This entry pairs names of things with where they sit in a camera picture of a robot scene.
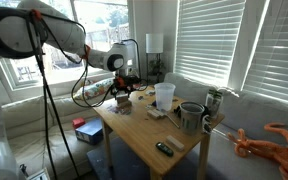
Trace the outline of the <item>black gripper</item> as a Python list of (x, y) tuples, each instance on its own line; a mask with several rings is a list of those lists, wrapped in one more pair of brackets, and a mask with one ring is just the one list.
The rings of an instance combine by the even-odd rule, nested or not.
[(130, 94), (136, 90), (135, 85), (139, 85), (140, 82), (141, 79), (135, 75), (118, 76), (115, 79), (115, 89)]

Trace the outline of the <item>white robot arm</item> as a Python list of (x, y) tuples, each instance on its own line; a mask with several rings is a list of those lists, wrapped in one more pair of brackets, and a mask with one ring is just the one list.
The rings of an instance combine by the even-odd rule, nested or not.
[[(130, 47), (122, 42), (107, 52), (91, 49), (82, 25), (40, 0), (22, 0), (15, 8), (0, 7), (0, 59), (34, 56), (40, 60), (45, 44), (111, 72), (127, 70), (132, 57)], [(1, 105), (0, 180), (24, 180), (6, 137)]]

